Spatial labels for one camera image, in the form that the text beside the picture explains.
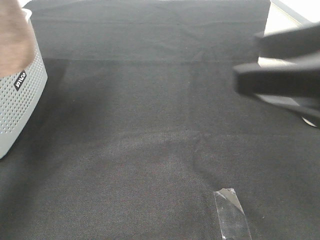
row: clear tape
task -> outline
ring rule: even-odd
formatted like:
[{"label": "clear tape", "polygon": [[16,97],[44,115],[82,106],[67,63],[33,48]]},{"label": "clear tape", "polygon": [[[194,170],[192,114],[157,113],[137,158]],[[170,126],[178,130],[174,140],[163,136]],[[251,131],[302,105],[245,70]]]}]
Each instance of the clear tape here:
[{"label": "clear tape", "polygon": [[252,240],[245,213],[233,188],[214,192],[223,240]]}]

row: black cloth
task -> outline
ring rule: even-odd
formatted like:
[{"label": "black cloth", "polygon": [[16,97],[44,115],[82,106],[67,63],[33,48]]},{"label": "black cloth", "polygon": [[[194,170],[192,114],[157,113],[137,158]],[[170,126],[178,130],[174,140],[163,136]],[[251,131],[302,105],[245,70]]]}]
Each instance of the black cloth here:
[{"label": "black cloth", "polygon": [[221,239],[221,188],[252,239],[319,239],[319,131],[233,90],[269,5],[31,2],[48,81],[0,161],[0,239]]}]

